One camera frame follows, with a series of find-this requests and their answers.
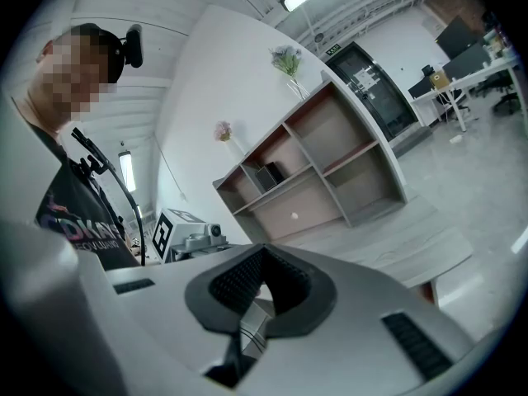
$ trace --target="white wall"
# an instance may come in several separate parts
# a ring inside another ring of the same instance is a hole
[[[300,48],[262,22],[221,7],[207,8],[181,53],[156,129],[160,149],[187,202],[178,200],[173,185],[165,183],[167,172],[160,162],[154,187],[157,208],[189,210],[205,221],[220,223],[230,242],[249,242],[212,186],[234,165],[225,144],[214,141],[213,129],[218,120],[230,122],[248,150],[299,102],[285,85],[287,77],[271,66],[269,49],[279,45]],[[360,107],[404,184],[398,162],[372,116],[316,56],[303,49],[303,57],[299,81],[313,90],[322,82],[321,71],[326,71]]]
[[[423,78],[422,68],[435,68],[449,58],[435,42],[435,36],[424,26],[431,14],[418,7],[395,16],[356,40],[372,59],[391,77],[408,101],[413,98],[408,89]],[[423,122],[436,119],[433,111],[423,111]]]

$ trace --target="curved white wall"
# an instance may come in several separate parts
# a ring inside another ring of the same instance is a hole
[[[332,70],[276,29],[209,6],[181,52],[156,128],[167,167],[187,201],[175,195],[163,161],[154,160],[154,166],[163,167],[154,168],[158,183],[153,187],[157,190],[153,200],[158,213],[162,207],[188,210],[205,221],[220,223],[230,242],[249,242],[211,184],[234,165],[225,144],[214,141],[213,129],[218,120],[230,122],[243,149],[249,150],[299,102],[285,85],[285,75],[271,66],[269,49],[279,45],[303,50],[299,81],[309,91],[322,82],[321,71],[325,71],[361,107],[405,184],[380,128]]]

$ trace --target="gray floor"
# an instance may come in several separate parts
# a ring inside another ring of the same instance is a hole
[[[399,162],[420,195],[460,228],[474,255],[437,280],[440,306],[475,339],[507,323],[526,287],[527,260],[510,246],[528,225],[528,139],[520,113],[494,115],[494,92],[469,103],[478,120],[456,120]],[[462,134],[462,141],[450,139]]]

